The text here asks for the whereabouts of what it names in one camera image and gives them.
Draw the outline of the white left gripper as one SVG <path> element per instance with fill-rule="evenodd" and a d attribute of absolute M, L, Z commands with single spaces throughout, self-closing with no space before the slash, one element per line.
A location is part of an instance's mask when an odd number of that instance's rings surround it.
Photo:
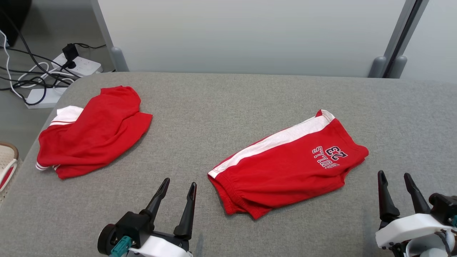
<path fill-rule="evenodd" d="M 152 197 L 146 208 L 139 212 L 149 219 L 147 228 L 155 229 L 155 218 L 157 216 L 161 201 L 166 196 L 170 178 L 164 179 L 160 187 Z M 153 232 L 149 238 L 138 249 L 131 247 L 127 253 L 128 257 L 193 257 L 189 251 L 189 241 L 192 238 L 193 220 L 196 203 L 196 182 L 192 182 L 187 197 L 186 206 L 181 221 L 174 229 L 174 235 Z"/>

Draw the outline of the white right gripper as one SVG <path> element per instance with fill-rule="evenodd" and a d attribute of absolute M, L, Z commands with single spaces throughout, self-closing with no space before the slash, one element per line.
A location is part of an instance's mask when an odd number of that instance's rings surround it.
<path fill-rule="evenodd" d="M 375 233 L 378 248 L 389 248 L 392 243 L 405 241 L 408 243 L 407 249 L 455 247 L 454 227 L 444 225 L 430 215 L 429 204 L 409 173 L 404 174 L 404 180 L 416 214 L 403 218 L 399 218 L 400 212 L 391 199 L 388 181 L 382 170 L 377 178 L 379 218 L 381 222 L 390 222 Z"/>

